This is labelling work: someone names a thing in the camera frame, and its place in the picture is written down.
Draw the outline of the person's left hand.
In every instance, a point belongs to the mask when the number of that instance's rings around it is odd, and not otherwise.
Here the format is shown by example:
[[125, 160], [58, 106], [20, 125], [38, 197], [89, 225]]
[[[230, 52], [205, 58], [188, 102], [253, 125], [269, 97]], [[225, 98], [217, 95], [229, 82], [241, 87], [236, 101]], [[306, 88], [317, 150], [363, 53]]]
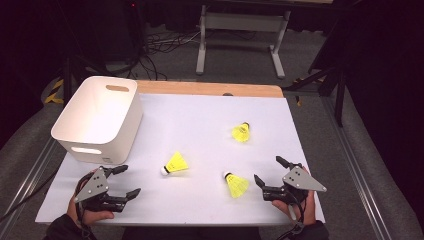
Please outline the person's left hand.
[[74, 197], [71, 197], [71, 199], [69, 200], [67, 215], [73, 220], [73, 222], [78, 228], [81, 228], [82, 224], [91, 226], [98, 221], [114, 218], [114, 213], [110, 211], [92, 212], [86, 210], [83, 214], [82, 219], [79, 220], [77, 215], [77, 208], [74, 202]]

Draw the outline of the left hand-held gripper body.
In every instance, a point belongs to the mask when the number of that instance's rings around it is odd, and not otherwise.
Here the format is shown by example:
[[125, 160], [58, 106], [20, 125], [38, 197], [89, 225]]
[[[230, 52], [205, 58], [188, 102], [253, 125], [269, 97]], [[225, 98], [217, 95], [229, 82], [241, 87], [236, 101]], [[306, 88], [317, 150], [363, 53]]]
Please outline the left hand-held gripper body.
[[77, 187], [74, 202], [84, 210], [92, 212], [122, 212], [126, 205], [126, 197], [114, 197], [108, 194], [108, 177], [104, 175], [104, 166], [88, 174], [83, 186]]

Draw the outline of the grey metal desk frame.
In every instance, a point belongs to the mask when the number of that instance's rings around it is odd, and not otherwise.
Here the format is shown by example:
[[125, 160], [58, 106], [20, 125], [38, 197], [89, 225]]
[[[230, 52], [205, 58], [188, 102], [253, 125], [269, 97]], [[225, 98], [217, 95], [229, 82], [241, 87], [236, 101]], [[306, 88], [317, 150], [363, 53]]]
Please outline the grey metal desk frame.
[[285, 11], [278, 16], [247, 15], [235, 13], [209, 12], [208, 7], [203, 5], [200, 15], [200, 44], [198, 49], [196, 73], [202, 75], [206, 59], [206, 30], [240, 30], [256, 32], [273, 32], [276, 41], [269, 46], [269, 52], [273, 61], [276, 75], [284, 79], [286, 74], [280, 59], [279, 51], [290, 20], [291, 12]]

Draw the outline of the aluminium floor rail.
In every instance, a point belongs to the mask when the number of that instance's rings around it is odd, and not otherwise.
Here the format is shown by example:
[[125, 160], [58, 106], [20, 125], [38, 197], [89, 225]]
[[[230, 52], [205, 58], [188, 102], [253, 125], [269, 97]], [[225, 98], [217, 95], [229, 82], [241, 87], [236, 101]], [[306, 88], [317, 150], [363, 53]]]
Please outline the aluminium floor rail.
[[365, 212], [370, 220], [377, 240], [392, 240], [392, 236], [387, 229], [385, 221], [383, 220], [374, 194], [372, 193], [358, 164], [357, 158], [347, 139], [347, 135], [343, 127], [336, 120], [335, 109], [333, 107], [332, 100], [330, 98], [324, 97], [321, 99], [321, 102], [327, 115], [330, 118], [331, 125], [333, 126], [337, 138], [342, 146], [349, 173], [359, 194]]
[[0, 151], [0, 240], [39, 239], [37, 213], [64, 151], [55, 140], [13, 141]]

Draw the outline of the yellow shuttlecock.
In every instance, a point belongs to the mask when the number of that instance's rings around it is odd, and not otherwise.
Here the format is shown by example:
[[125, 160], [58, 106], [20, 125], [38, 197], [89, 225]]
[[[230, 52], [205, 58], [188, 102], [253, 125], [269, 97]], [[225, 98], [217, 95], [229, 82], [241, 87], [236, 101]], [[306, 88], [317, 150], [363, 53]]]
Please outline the yellow shuttlecock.
[[249, 181], [247, 179], [237, 176], [231, 172], [225, 172], [223, 176], [232, 198], [239, 198], [248, 190]]
[[161, 168], [160, 172], [163, 176], [170, 173], [188, 169], [189, 166], [180, 152], [175, 152], [170, 160]]
[[250, 138], [250, 125], [247, 122], [235, 126], [232, 129], [232, 137], [238, 142], [246, 142]]

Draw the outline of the black tripod stand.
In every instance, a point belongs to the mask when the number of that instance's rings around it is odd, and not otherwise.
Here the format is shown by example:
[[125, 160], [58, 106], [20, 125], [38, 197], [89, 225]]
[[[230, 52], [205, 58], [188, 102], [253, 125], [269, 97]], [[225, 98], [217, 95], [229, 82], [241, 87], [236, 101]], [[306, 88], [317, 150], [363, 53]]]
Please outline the black tripod stand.
[[81, 83], [84, 79], [93, 75], [112, 76], [112, 73], [105, 66], [101, 66], [80, 55], [66, 56], [62, 72], [64, 80], [64, 105], [67, 105], [73, 96], [73, 81]]

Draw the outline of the dark curtain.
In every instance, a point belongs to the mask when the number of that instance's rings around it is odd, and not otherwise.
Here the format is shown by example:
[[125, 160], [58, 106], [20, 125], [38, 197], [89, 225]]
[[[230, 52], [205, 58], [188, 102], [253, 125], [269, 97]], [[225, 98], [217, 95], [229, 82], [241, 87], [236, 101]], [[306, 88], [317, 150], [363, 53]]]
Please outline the dark curtain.
[[0, 148], [42, 107], [61, 56], [39, 0], [0, 0]]
[[424, 0], [364, 0], [348, 88], [396, 184], [424, 224]]

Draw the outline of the person's dark clothing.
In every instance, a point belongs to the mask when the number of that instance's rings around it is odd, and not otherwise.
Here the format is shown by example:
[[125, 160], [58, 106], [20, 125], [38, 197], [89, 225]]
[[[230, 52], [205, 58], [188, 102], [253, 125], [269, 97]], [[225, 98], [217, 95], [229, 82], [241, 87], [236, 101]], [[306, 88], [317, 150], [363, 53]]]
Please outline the person's dark clothing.
[[127, 227], [122, 240], [261, 240], [257, 227]]

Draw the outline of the person's right hand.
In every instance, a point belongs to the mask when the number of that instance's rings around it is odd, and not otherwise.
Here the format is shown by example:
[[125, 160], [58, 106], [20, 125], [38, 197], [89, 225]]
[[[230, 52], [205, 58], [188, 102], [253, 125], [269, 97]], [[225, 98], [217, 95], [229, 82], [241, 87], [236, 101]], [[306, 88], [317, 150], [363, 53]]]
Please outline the person's right hand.
[[308, 197], [301, 203], [302, 211], [298, 206], [289, 207], [280, 200], [274, 200], [272, 205], [286, 214], [293, 223], [302, 222], [306, 226], [316, 222], [314, 195], [314, 191], [308, 192]]

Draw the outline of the yellow black hazard tape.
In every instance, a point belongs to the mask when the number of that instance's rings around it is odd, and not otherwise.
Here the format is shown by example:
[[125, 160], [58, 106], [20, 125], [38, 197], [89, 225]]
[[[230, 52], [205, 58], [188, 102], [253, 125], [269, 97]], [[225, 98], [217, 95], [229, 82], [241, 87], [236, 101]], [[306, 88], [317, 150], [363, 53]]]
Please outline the yellow black hazard tape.
[[63, 86], [64, 80], [59, 79], [57, 80], [54, 85], [52, 86], [50, 93], [47, 95], [47, 97], [44, 100], [44, 103], [55, 103], [55, 104], [63, 104], [64, 100], [62, 98], [58, 97], [58, 93], [60, 88]]

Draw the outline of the white plastic storage bin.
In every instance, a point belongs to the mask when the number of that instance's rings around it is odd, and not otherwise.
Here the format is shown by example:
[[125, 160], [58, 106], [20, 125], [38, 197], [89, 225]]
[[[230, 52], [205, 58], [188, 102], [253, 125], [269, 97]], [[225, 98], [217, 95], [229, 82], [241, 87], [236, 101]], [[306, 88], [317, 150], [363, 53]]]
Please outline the white plastic storage bin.
[[136, 81], [92, 76], [71, 97], [51, 135], [79, 161], [118, 165], [128, 158], [142, 116]]

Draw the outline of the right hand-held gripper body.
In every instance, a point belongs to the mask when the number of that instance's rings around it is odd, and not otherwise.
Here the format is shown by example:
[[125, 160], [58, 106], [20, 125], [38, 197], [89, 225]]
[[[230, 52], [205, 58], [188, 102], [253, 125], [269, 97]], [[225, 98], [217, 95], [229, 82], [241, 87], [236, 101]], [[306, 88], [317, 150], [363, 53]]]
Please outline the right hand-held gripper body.
[[307, 173], [301, 164], [285, 164], [289, 171], [282, 177], [281, 187], [262, 184], [265, 201], [280, 200], [286, 204], [300, 204], [310, 191], [326, 192], [327, 188]]

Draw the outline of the black metal stand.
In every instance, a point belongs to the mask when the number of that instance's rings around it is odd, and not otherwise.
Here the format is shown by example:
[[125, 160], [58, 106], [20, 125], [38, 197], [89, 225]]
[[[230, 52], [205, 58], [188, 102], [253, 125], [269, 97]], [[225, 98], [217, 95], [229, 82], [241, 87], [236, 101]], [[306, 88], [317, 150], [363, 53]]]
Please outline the black metal stand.
[[322, 79], [322, 83], [317, 89], [317, 93], [321, 97], [329, 97], [336, 89], [336, 100], [334, 106], [334, 118], [339, 127], [342, 127], [342, 112], [344, 103], [344, 94], [346, 87], [346, 79], [344, 71], [341, 67], [330, 67], [320, 70], [301, 81], [294, 82], [292, 85], [283, 87], [283, 91], [297, 91], [313, 82]]

